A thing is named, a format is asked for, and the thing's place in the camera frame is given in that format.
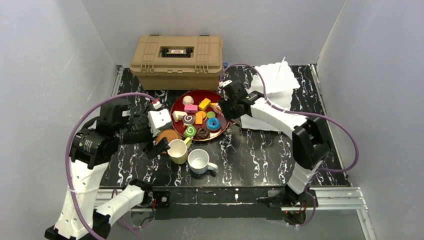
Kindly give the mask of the red round tray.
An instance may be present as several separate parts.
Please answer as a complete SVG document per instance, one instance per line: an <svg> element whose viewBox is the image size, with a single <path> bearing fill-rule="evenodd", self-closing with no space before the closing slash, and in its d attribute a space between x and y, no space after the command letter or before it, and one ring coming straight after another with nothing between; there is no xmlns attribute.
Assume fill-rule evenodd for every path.
<svg viewBox="0 0 424 240"><path fill-rule="evenodd" d="M184 110L183 98L185 96L193 97L195 104L199 104L201 102L201 100L203 100L204 98L210 99L212 101L212 103L217 103L220 99L223 98L217 92L210 91L210 90L189 91L189 92L183 94L182 96L180 96L175 101L175 103L173 104L173 106L171 108L172 113L174 111L183 111ZM221 123L220 129L218 129L216 131L211 131L210 137L208 137L208 138L198 139L196 136L193 136L192 140L198 141L198 142L204 142L204 141L209 141L209 140L212 140L214 138L217 138L219 135L221 135L229 127L230 122L226 121L226 119L223 116L217 115L216 117L220 120L220 123ZM172 126L173 126L174 130L177 131L181 136L184 135L184 131L186 130L186 127L184 127L184 124L181 121L179 121L179 122L173 121Z"/></svg>

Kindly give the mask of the yellow triangle cake slice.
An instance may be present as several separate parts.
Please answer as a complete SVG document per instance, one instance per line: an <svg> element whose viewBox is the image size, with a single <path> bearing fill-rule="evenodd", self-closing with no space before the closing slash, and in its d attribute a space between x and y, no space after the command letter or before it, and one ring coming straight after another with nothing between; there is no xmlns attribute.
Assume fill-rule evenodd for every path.
<svg viewBox="0 0 424 240"><path fill-rule="evenodd" d="M216 103L216 102L213 102L213 103L211 103L210 104L210 106L212 107L212 109L216 112L216 111L219 111L219 112L221 112L222 110L221 110L221 107L220 107L220 105L218 104L218 103Z"/></svg>

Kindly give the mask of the blue toy donut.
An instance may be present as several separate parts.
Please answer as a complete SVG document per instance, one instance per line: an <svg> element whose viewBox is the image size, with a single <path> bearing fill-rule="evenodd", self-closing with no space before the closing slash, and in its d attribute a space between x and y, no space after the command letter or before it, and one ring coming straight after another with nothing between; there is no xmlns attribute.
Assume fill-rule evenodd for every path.
<svg viewBox="0 0 424 240"><path fill-rule="evenodd" d="M218 131L221 128L221 121L217 117L211 117L207 120L206 127L211 132Z"/></svg>

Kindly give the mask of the white tiered cake stand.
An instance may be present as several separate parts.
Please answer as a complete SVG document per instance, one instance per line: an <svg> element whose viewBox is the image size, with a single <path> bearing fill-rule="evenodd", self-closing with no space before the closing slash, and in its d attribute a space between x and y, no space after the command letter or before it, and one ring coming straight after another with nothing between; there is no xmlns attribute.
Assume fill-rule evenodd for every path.
<svg viewBox="0 0 424 240"><path fill-rule="evenodd" d="M284 109L291 109L292 94L300 88L287 61L270 63L254 67L262 76L267 97ZM240 117L241 127L250 130L276 132L277 129L263 120L243 115Z"/></svg>

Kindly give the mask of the tan plastic toolbox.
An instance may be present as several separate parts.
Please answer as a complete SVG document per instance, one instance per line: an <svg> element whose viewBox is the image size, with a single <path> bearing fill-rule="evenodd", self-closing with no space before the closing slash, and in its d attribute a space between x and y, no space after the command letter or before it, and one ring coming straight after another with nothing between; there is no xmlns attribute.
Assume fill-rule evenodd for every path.
<svg viewBox="0 0 424 240"><path fill-rule="evenodd" d="M143 35L129 69L144 90L216 91L223 72L220 36Z"/></svg>

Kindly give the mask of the pink handled metal tongs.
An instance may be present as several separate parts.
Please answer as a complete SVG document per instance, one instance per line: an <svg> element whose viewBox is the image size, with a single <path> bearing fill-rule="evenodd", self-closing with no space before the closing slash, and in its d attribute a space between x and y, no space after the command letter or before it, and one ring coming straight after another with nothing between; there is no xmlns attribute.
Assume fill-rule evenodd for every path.
<svg viewBox="0 0 424 240"><path fill-rule="evenodd" d="M220 105L218 103L211 103L210 106L217 115L222 116L222 117L224 116L222 108L220 107Z"/></svg>

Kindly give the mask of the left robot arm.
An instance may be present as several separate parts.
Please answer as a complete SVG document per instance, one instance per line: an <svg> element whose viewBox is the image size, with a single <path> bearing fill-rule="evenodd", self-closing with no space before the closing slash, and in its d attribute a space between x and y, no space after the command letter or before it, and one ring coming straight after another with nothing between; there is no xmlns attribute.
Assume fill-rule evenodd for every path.
<svg viewBox="0 0 424 240"><path fill-rule="evenodd" d="M172 124L169 110L155 100L142 114L132 114L127 99L115 98L99 106L99 115L78 124L66 146L68 187L57 222L45 231L48 240L98 240L130 209L155 204L150 183L134 179L106 203L95 202L112 157L124 145L142 144L148 159L169 149L166 139L154 138Z"/></svg>

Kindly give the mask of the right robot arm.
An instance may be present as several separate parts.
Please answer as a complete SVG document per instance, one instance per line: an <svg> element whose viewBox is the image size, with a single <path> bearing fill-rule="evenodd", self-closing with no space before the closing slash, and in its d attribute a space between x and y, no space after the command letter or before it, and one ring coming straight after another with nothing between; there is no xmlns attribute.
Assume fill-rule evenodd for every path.
<svg viewBox="0 0 424 240"><path fill-rule="evenodd" d="M295 166L285 190L296 197L305 192L332 150L325 120L305 117L302 113L289 113L272 104L262 93L248 92L240 82L227 80L218 86L224 93L218 105L227 121L249 116L266 122L290 137Z"/></svg>

